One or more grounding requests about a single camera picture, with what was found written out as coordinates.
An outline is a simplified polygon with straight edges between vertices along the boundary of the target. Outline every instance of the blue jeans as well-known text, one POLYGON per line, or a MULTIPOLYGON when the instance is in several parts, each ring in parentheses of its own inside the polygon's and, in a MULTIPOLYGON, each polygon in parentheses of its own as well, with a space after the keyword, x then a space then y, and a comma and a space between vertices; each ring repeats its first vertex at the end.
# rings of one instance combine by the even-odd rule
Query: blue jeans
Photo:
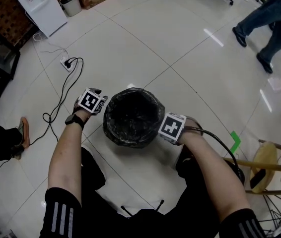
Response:
POLYGON ((281 0, 267 0, 261 7, 253 11, 238 23, 236 32, 241 38, 250 35, 253 29, 275 22, 269 43, 259 55, 267 63, 281 50, 281 0))

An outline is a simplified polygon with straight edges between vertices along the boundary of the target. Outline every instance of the tiled floor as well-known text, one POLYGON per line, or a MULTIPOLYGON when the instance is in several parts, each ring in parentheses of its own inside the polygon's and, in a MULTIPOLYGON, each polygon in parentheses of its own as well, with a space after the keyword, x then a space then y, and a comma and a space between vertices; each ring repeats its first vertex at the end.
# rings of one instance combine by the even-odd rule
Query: tiled floor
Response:
MULTIPOLYGON (((281 51, 273 59, 274 73, 267 75, 255 54, 267 43, 269 28, 256 29, 247 48, 231 31, 258 6, 254 0, 234 0, 233 6, 228 0, 107 0, 69 18, 49 41, 66 48, 70 57, 82 57, 84 69, 53 123, 56 134, 61 135, 85 87, 112 97, 133 85, 152 92, 167 111, 195 117, 229 147, 230 133, 236 131, 242 140, 236 152, 240 159, 252 160, 258 138, 281 144, 281 51)), ((26 116, 31 141, 44 132, 42 113, 58 103, 68 75, 59 62, 61 51, 42 52, 55 49, 47 40, 29 41, 21 49, 15 79, 0 99, 0 125, 14 127, 26 116)), ((107 177, 99 193, 132 213, 156 208, 161 199, 161 212, 171 210, 185 188, 173 169, 180 147, 157 138, 142 150, 120 148, 104 136, 102 120, 103 114, 93 117, 82 136, 107 177)), ((49 131, 20 161, 0 169, 0 229, 12 229, 20 238, 39 236, 55 145, 49 131)), ((281 189, 280 176, 276 173, 270 189, 281 189)), ((259 219, 270 218, 261 196, 249 199, 259 219)), ((281 210, 281 201, 274 202, 281 210)))

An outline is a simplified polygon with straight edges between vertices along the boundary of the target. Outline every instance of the watch face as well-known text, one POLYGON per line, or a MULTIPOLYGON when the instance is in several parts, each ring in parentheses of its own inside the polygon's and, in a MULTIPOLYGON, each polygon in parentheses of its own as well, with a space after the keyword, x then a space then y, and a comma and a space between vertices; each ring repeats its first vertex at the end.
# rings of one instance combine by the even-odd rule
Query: watch face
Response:
POLYGON ((71 115, 71 116, 69 116, 69 117, 66 119, 66 124, 68 124, 69 122, 71 122, 72 119, 73 119, 73 117, 74 117, 74 114, 71 115))

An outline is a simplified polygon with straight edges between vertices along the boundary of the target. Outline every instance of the black plastic trash bag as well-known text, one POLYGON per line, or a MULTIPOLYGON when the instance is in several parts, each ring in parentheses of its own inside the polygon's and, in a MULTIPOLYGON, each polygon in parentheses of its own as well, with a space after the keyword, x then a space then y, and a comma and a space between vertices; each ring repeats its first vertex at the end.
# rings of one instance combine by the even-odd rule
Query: black plastic trash bag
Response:
POLYGON ((142 88, 129 88, 113 96, 103 121, 105 135, 121 146, 143 148, 158 134, 165 107, 142 88))

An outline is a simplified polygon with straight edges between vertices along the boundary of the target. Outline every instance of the smartwatch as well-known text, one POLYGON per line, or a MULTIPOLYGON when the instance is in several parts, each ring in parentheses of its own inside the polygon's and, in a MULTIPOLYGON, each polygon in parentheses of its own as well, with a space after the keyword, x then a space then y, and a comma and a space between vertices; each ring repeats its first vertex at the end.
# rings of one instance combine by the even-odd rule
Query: smartwatch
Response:
POLYGON ((84 129, 84 122, 82 121, 82 119, 80 117, 78 117, 76 114, 72 114, 70 115, 67 119, 66 119, 66 125, 71 124, 73 122, 78 123, 82 130, 84 129))

